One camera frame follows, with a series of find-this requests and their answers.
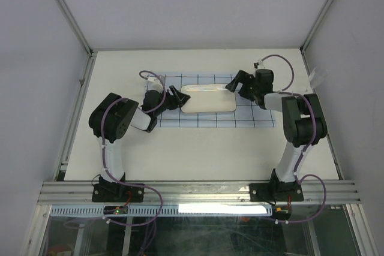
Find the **white rectangular plate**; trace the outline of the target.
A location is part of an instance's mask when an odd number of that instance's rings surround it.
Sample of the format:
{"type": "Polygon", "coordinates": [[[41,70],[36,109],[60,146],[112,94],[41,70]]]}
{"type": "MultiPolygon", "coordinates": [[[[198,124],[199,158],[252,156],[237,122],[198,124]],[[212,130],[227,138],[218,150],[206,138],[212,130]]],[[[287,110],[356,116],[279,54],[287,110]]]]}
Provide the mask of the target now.
{"type": "Polygon", "coordinates": [[[226,84],[184,85],[183,94],[190,99],[181,107],[183,113],[221,113],[236,110],[235,94],[226,84]]]}

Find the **blue checkered cloth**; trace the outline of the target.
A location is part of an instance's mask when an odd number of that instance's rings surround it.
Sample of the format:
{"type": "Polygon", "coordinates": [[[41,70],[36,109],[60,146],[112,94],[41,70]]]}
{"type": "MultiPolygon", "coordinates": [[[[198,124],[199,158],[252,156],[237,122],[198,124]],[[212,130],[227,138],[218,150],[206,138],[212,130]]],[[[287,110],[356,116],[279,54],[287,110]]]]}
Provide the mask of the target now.
{"type": "MultiPolygon", "coordinates": [[[[173,85],[180,90],[187,85],[226,85],[233,80],[233,74],[162,73],[159,74],[168,88],[173,85]]],[[[260,109],[251,101],[238,95],[236,107],[225,112],[183,112],[181,108],[166,110],[157,116],[159,128],[271,128],[277,126],[274,113],[260,109]]]]}

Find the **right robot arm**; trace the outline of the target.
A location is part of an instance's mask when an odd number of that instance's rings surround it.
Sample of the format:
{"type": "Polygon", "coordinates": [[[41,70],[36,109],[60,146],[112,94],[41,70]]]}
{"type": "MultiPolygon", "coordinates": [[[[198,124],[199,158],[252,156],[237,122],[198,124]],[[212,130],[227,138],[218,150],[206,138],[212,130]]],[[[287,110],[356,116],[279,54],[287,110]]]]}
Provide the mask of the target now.
{"type": "Polygon", "coordinates": [[[297,94],[274,91],[274,73],[259,69],[254,74],[238,71],[226,85],[234,92],[239,84],[239,95],[254,102],[263,110],[280,112],[286,147],[277,167],[273,169],[268,192],[274,200],[289,195],[294,183],[299,183],[299,169],[312,147],[328,133],[325,117],[316,94],[297,94]]]}

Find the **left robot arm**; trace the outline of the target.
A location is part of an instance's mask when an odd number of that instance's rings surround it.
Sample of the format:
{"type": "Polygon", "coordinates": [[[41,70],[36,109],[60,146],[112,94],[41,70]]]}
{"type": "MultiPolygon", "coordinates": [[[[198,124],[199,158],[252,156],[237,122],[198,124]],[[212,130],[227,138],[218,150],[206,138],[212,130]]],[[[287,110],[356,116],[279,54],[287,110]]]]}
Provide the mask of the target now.
{"type": "Polygon", "coordinates": [[[173,85],[159,92],[145,92],[143,104],[109,93],[89,117],[89,127],[98,139],[102,157],[102,179],[108,181],[104,193],[113,201],[124,198],[126,187],[122,164],[121,139],[129,127],[152,132],[157,118],[166,110],[180,109],[191,100],[191,96],[177,90],[173,85]]]}

